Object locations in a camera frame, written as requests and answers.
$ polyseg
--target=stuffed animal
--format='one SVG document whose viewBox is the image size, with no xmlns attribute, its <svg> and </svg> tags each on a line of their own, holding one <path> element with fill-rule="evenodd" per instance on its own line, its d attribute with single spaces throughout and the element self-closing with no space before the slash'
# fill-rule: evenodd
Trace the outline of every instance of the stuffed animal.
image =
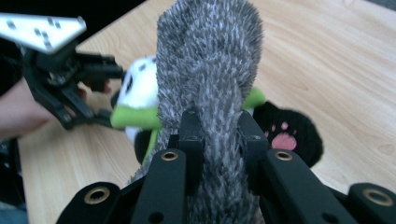
<svg viewBox="0 0 396 224">
<path fill-rule="evenodd" d="M 158 84 L 155 56 L 136 60 L 128 69 L 114 101 L 113 127 L 123 129 L 134 146 L 137 160 L 143 163 L 154 147 L 161 129 L 158 119 Z M 278 108 L 265 102 L 263 93 L 252 87 L 243 108 L 261 127 L 270 148 L 297 153 L 308 166 L 319 161 L 323 145 L 315 124 L 301 112 Z"/>
<path fill-rule="evenodd" d="M 131 182 L 148 172 L 191 108 L 201 122 L 205 159 L 199 186 L 187 199 L 189 223 L 255 222 L 259 197 L 248 187 L 237 127 L 262 55 L 258 11 L 246 0 L 178 0 L 160 16 L 157 31 L 161 127 Z"/>
</svg>

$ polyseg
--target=white marker plate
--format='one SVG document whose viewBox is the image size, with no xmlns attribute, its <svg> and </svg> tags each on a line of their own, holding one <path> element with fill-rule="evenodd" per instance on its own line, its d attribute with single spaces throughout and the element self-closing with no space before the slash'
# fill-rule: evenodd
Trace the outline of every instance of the white marker plate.
<svg viewBox="0 0 396 224">
<path fill-rule="evenodd" d="M 0 13 L 0 37 L 53 54 L 87 29 L 82 18 Z"/>
</svg>

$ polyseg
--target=gray furry plush toy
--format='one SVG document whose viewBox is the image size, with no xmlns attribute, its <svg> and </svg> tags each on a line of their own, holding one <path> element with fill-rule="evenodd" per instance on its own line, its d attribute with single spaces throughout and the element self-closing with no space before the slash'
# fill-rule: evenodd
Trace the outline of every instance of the gray furry plush toy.
<svg viewBox="0 0 396 224">
<path fill-rule="evenodd" d="M 178 0 L 158 21 L 157 82 L 163 128 L 152 156 L 178 133 L 184 110 L 195 107 L 205 136 L 202 181 L 188 199 L 190 223 L 251 223 L 258 198 L 248 190 L 238 150 L 237 121 L 255 79 L 262 22 L 246 0 Z"/>
</svg>

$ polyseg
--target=black plush paw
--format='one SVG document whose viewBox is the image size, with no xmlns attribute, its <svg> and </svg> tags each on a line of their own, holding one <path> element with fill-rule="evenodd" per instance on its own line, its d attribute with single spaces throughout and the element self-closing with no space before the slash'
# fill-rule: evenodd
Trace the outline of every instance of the black plush paw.
<svg viewBox="0 0 396 224">
<path fill-rule="evenodd" d="M 265 133 L 271 148 L 292 150 L 310 167 L 320 160 L 323 143 L 309 117 L 266 102 L 254 109 L 253 118 Z"/>
</svg>

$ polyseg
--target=wooden table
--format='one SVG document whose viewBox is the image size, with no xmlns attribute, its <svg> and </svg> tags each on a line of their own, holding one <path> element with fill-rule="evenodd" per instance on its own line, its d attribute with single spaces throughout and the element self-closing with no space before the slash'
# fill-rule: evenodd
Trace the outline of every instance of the wooden table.
<svg viewBox="0 0 396 224">
<path fill-rule="evenodd" d="M 174 0 L 149 0 L 80 49 L 127 68 L 156 50 L 156 22 Z M 360 0 L 254 0 L 265 33 L 255 85 L 279 106 L 308 115 L 325 154 L 313 168 L 335 189 L 357 182 L 396 191 L 396 12 Z M 113 82 L 114 90 L 120 87 Z M 110 96 L 89 94 L 107 107 Z M 54 223 L 85 186 L 125 187 L 138 168 L 124 132 L 98 125 L 65 131 L 54 121 L 21 139 L 31 223 Z"/>
</svg>

